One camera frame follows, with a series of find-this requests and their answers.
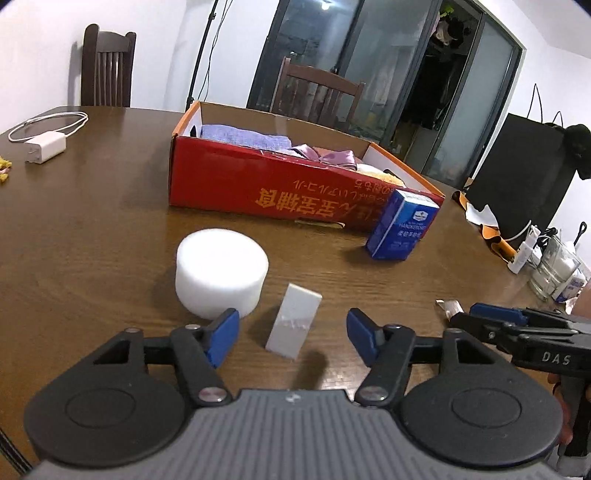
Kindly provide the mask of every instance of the red cardboard box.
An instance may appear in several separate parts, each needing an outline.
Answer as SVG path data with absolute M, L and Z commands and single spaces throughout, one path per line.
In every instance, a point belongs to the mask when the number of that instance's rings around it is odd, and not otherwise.
M 444 195 L 375 143 L 301 120 L 214 103 L 194 103 L 173 132 L 168 202 L 172 206 L 273 218 L 342 222 L 370 231 L 395 185 L 361 173 L 280 153 L 198 138 L 204 124 L 286 135 L 293 145 L 352 150 L 438 205 Z

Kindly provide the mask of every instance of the wooden chair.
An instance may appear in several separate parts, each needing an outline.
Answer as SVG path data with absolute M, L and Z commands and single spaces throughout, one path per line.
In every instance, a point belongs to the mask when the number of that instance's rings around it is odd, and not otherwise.
M 306 120 L 325 127 L 347 130 L 363 94 L 363 82 L 353 83 L 334 73 L 313 67 L 292 65 L 285 57 L 279 72 L 271 112 Z M 339 122 L 336 111 L 343 94 L 353 102 L 345 122 Z
M 82 47 L 82 105 L 129 106 L 135 33 L 101 32 L 88 25 Z

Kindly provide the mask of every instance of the charger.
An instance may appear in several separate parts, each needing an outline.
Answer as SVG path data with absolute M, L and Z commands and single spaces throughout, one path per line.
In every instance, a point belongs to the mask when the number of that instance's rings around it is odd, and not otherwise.
M 25 161 L 44 163 L 66 149 L 66 135 L 49 131 L 25 142 L 28 147 Z

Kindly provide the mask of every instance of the blue tissue box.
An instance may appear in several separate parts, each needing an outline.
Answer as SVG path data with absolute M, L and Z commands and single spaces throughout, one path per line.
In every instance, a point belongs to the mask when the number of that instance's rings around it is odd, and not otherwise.
M 429 197 L 394 190 L 365 248 L 377 260 L 406 260 L 438 210 Z

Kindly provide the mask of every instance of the white cylinder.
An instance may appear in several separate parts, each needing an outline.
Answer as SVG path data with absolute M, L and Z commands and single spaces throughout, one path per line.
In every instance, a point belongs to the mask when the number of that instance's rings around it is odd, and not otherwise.
M 201 230 L 178 246 L 177 296 L 203 319 L 215 320 L 228 308 L 242 318 L 258 304 L 268 270 L 267 255 L 252 238 L 219 228 Z

